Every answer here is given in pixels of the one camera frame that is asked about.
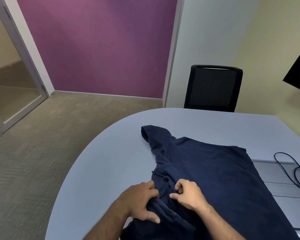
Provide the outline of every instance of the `purple wall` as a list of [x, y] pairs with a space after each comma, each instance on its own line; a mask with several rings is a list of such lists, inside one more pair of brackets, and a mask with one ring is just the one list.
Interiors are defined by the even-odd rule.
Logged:
[[162, 98], [177, 0], [18, 0], [55, 90]]

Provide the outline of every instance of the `black cable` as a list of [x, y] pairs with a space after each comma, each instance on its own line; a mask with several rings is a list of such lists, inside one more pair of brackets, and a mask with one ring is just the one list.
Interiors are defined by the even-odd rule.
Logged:
[[[298, 166], [293, 170], [293, 177], [295, 179], [295, 181], [290, 177], [290, 175], [287, 173], [287, 171], [284, 169], [284, 167], [281, 165], [281, 163], [277, 160], [276, 158], [276, 155], [277, 154], [284, 154], [284, 155], [287, 155], [288, 157], [290, 157]], [[300, 181], [298, 180], [297, 178], [297, 175], [296, 175], [296, 171], [298, 169], [300, 169], [300, 164], [292, 157], [290, 156], [288, 153], [285, 153], [285, 152], [277, 152], [273, 155], [274, 157], [274, 160], [276, 161], [276, 163], [280, 166], [280, 168], [284, 171], [284, 173], [288, 176], [288, 178], [294, 183], [295, 186], [297, 186], [299, 189], [300, 189]]]

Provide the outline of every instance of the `patterned carpet floor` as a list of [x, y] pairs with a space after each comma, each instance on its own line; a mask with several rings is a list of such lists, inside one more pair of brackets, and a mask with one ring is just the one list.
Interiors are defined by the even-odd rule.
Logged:
[[105, 128], [162, 101], [56, 93], [0, 137], [0, 239], [43, 240], [76, 158]]

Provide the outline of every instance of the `chair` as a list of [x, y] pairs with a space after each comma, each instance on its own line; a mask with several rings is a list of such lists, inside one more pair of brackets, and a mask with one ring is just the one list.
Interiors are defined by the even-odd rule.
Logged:
[[184, 108], [234, 112], [242, 75], [235, 67], [193, 65]]

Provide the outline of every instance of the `glass door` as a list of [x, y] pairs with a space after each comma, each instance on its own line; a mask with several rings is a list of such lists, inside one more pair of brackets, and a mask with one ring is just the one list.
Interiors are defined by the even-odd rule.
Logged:
[[13, 20], [0, 6], [0, 135], [46, 98]]

